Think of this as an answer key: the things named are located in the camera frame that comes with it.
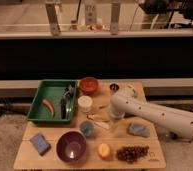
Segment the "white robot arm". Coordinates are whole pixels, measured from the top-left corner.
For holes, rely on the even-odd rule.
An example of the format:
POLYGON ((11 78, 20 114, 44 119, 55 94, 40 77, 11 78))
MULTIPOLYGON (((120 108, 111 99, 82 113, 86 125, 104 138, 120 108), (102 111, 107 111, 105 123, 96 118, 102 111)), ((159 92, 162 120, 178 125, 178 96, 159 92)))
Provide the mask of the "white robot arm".
POLYGON ((193 112, 140 101, 128 87, 117 91, 110 99, 110 118, 117 121, 125 114, 138 116, 193 141, 193 112))

